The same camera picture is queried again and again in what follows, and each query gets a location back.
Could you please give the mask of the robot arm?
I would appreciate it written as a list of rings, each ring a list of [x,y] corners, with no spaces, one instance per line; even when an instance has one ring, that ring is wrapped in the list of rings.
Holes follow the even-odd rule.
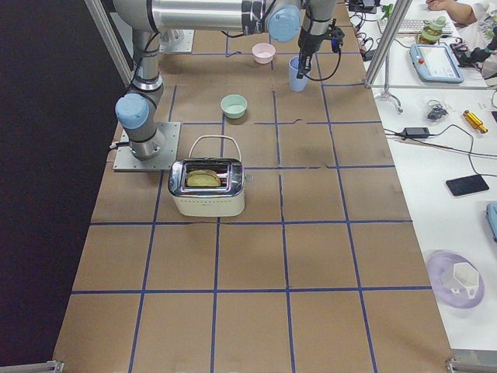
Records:
[[[128,138],[117,158],[167,169],[201,136],[197,154],[241,152],[254,166],[315,167],[331,159],[328,130],[310,125],[311,97],[282,80],[283,60],[259,63],[231,37],[296,40],[291,59],[304,81],[330,36],[333,1],[116,1],[132,29],[134,75],[116,115]]]

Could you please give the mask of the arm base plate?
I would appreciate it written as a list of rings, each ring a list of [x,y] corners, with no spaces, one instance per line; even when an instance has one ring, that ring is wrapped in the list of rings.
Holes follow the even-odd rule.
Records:
[[[166,30],[160,34],[160,54],[191,54],[194,30]]]
[[[155,122],[155,136],[147,142],[129,142],[125,131],[122,132],[121,142],[128,145],[116,150],[113,163],[115,172],[156,172],[170,170],[177,159],[180,122]]]

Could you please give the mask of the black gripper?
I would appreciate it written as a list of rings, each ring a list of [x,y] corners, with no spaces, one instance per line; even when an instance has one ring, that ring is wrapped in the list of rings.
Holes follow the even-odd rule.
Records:
[[[321,47],[324,34],[312,35],[306,30],[301,30],[298,38],[298,47],[300,48],[297,66],[297,78],[307,76],[311,71],[311,60],[315,53]]]

